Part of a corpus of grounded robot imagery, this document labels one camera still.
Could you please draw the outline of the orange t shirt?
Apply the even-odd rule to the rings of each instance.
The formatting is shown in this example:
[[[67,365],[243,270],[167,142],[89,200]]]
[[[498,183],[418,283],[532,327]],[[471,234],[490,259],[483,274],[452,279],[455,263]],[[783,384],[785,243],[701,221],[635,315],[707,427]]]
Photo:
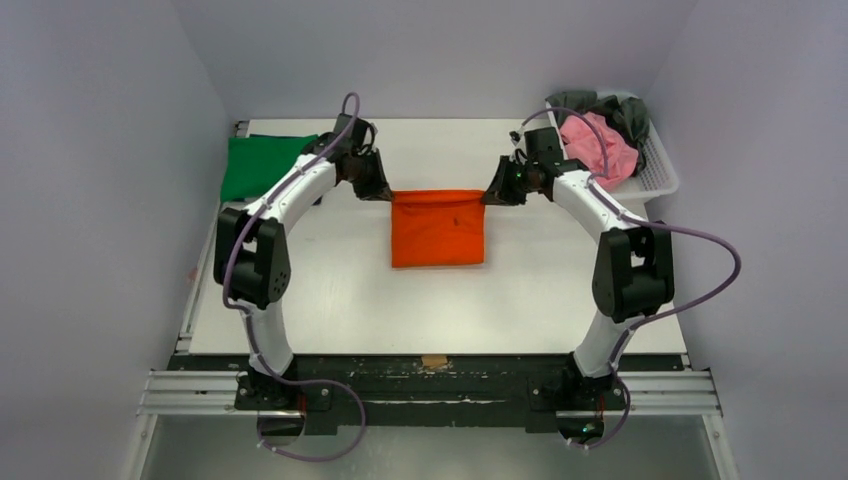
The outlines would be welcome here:
[[[391,202],[391,266],[455,267],[485,262],[483,192],[396,191]]]

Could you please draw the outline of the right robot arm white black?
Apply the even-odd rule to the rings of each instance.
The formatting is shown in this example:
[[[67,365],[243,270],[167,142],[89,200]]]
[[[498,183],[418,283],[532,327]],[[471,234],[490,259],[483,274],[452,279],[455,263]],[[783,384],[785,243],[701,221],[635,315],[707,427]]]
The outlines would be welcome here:
[[[564,399],[584,407],[614,381],[638,321],[657,313],[675,293],[670,233],[627,219],[627,209],[603,190],[577,159],[565,157],[558,131],[545,127],[509,134],[482,202],[519,206],[531,193],[567,211],[596,243],[591,293],[596,314],[561,381]]]

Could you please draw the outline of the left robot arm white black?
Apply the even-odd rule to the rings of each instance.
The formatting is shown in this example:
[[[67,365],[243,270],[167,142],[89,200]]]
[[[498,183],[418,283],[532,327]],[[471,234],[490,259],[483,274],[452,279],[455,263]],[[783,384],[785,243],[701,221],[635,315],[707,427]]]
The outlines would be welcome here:
[[[263,375],[259,395],[272,408],[297,399],[298,382],[285,372],[294,353],[281,300],[292,280],[288,235],[302,216],[342,182],[362,201],[391,201],[377,129],[351,114],[309,142],[293,166],[266,193],[217,217],[214,280],[226,308],[239,312],[250,349],[250,367]]]

